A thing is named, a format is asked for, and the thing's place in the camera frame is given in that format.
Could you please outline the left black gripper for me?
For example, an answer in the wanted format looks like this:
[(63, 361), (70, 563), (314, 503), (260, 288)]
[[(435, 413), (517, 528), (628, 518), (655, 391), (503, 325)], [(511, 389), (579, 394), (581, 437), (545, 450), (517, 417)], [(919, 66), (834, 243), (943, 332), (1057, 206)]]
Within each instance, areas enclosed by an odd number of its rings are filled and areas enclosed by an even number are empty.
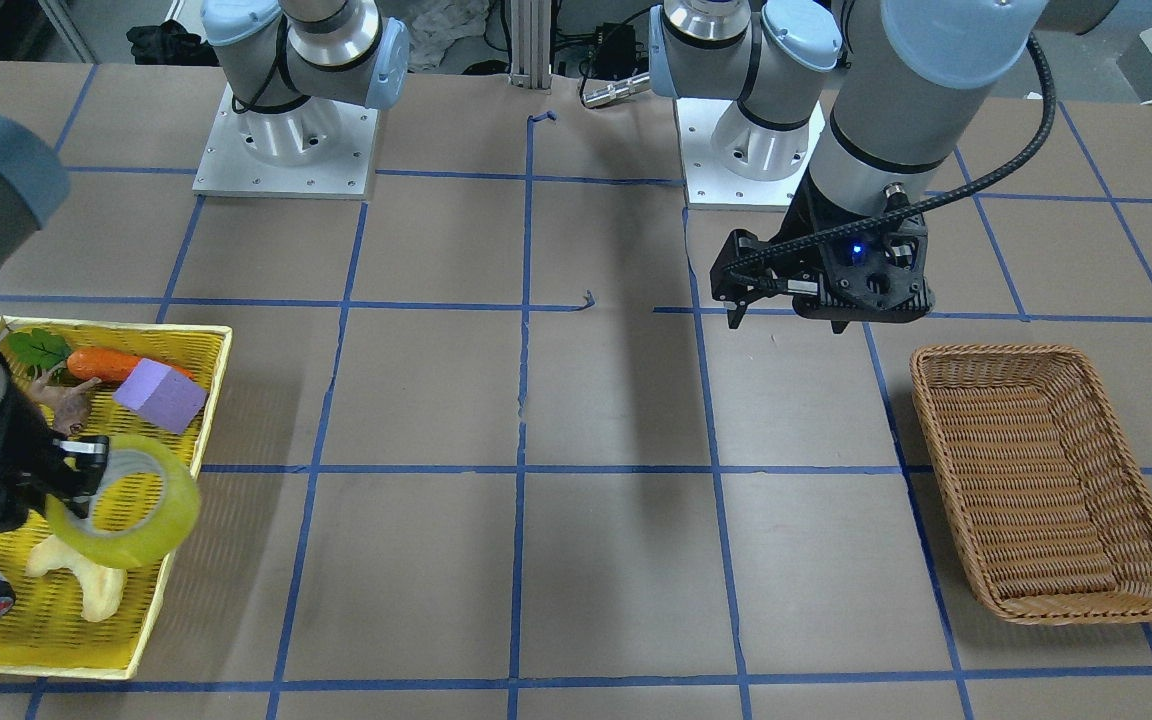
[[(806, 319), (827, 320), (833, 334), (851, 323), (914, 323), (934, 309), (925, 279), (929, 229), (922, 214), (791, 255), (783, 268), (809, 274), (819, 283), (813, 296), (796, 296), (791, 306)], [(790, 291), (782, 278), (723, 279), (727, 327), (735, 331), (756, 301)]]

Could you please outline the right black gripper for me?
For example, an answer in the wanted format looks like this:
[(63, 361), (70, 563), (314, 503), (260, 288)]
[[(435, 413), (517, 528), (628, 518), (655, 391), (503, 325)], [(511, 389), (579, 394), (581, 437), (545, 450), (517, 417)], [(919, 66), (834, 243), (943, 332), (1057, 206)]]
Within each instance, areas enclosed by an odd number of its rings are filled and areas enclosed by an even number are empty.
[(0, 533), (44, 511), (50, 498), (88, 518), (108, 470), (111, 437), (61, 439), (26, 393), (13, 382), (0, 391)]

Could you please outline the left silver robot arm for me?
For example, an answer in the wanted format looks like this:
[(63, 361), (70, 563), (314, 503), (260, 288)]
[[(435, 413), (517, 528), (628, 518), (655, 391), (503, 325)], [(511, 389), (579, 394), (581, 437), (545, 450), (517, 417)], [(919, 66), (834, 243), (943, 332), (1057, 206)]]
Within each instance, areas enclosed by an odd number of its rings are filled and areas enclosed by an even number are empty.
[[(1041, 150), (1058, 96), (1036, 32), (1138, 35), (1152, 26), (1152, 1), (666, 1), (649, 26), (653, 91), (730, 105), (717, 151), (746, 177), (770, 141), (803, 136), (846, 59), (780, 229), (764, 241), (732, 232), (708, 272), (730, 328), (755, 302), (788, 296), (796, 314), (840, 333), (931, 313), (925, 214), (987, 190)], [(996, 169), (925, 196), (1023, 56), (1043, 92), (1034, 136)]]

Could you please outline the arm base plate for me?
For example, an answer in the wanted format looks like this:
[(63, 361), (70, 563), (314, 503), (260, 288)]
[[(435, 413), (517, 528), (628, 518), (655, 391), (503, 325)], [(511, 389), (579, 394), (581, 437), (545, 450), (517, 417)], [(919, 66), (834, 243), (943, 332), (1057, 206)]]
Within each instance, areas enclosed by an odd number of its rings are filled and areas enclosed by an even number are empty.
[(312, 97), (301, 108), (238, 114), (225, 88), (195, 173), (207, 197), (365, 200), (381, 113)]
[(675, 101), (687, 205), (700, 210), (788, 209), (826, 127), (818, 103), (788, 131), (745, 118), (735, 100)]

